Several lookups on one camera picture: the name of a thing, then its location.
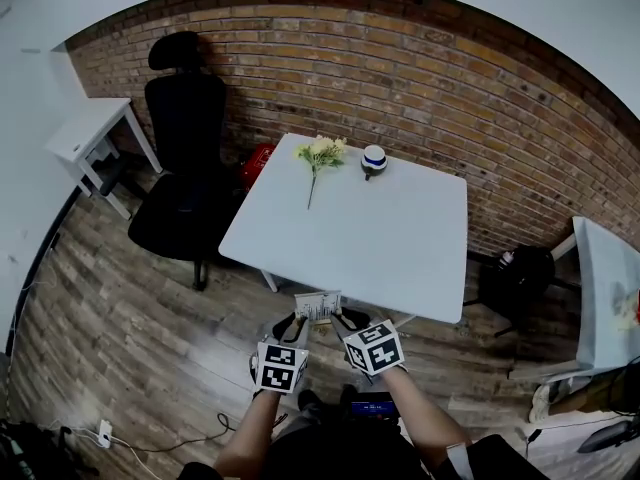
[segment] flower stem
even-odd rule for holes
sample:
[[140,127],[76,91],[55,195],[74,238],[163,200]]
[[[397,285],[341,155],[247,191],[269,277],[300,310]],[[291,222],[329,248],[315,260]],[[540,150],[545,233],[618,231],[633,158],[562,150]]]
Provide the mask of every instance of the flower stem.
[[311,180],[311,191],[309,192],[309,202],[307,203],[307,210],[311,208],[311,196],[313,195],[313,187],[316,186],[316,173],[313,173],[313,178]]

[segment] white table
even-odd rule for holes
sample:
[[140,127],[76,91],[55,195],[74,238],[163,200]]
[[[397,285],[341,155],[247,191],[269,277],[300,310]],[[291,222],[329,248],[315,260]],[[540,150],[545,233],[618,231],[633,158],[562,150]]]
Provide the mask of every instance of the white table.
[[325,168],[307,199],[311,168],[294,158],[312,139],[285,135],[220,244],[220,254],[320,290],[455,323],[467,252],[463,179],[389,158],[365,181],[362,150]]
[[580,339],[575,360],[513,370],[511,379],[593,375],[625,366],[640,355],[640,327],[622,330],[617,303],[640,288],[640,253],[610,231],[584,217],[573,218],[574,233],[552,254],[554,259],[578,247],[582,283]]
[[[87,98],[74,109],[74,114],[65,121],[45,145],[47,150],[56,155],[87,196],[91,195],[91,190],[82,182],[82,173],[87,175],[98,190],[102,186],[100,176],[93,170],[87,157],[101,141],[104,141],[114,157],[120,156],[107,134],[123,117],[129,123],[142,151],[155,171],[162,172],[162,167],[160,167],[151,145],[133,115],[129,106],[130,101],[129,98]],[[109,194],[107,200],[125,219],[131,217],[129,211],[114,194]]]

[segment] wooden floor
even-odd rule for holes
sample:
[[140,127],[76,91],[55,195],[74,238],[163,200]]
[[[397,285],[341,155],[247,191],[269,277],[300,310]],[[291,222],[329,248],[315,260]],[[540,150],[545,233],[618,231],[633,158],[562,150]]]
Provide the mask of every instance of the wooden floor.
[[[130,209],[137,205],[126,193],[118,196]],[[265,323],[292,310],[293,293],[309,290],[286,283],[274,294],[259,272],[237,265],[211,266],[207,289],[197,293],[190,264],[139,248],[127,227],[98,196],[80,196],[71,210],[39,270],[44,284],[32,289],[20,321],[9,379],[11,419],[96,430],[105,418],[116,437],[141,447],[216,434],[218,412],[237,424],[251,397],[248,359]],[[567,262],[570,269],[570,257]],[[471,262],[467,298],[475,295],[476,276]],[[499,339],[493,333],[507,322],[481,305],[465,308],[457,325],[413,320],[401,329],[406,366],[475,439],[500,433],[524,452],[519,435],[535,428],[525,420],[536,384],[509,381],[506,374],[516,363],[571,359],[579,306],[579,296],[551,288],[523,331]],[[348,382],[365,386],[343,361],[330,329],[315,329],[309,349],[305,382],[321,397],[337,400]],[[291,421],[295,400],[283,399],[281,411]],[[578,414],[547,426],[610,416]],[[575,453],[586,436],[610,423],[544,431],[530,460],[553,479],[621,478],[640,442]],[[186,462],[211,463],[227,438],[140,458],[168,480]],[[126,448],[102,450],[88,439],[75,439],[75,446],[103,479],[151,478]]]

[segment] chair headrest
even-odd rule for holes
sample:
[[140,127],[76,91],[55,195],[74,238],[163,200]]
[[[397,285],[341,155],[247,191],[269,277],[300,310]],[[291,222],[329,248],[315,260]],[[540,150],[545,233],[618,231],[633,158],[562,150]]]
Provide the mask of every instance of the chair headrest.
[[175,32],[161,37],[149,52],[151,69],[183,68],[191,70],[204,66],[198,53],[198,34],[191,31]]

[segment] blue band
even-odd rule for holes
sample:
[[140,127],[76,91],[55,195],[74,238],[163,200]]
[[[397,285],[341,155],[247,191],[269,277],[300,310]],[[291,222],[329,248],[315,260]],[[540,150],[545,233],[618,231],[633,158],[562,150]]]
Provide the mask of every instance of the blue band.
[[382,158],[382,160],[371,160],[367,155],[364,155],[364,159],[373,165],[382,165],[387,160],[386,157]]

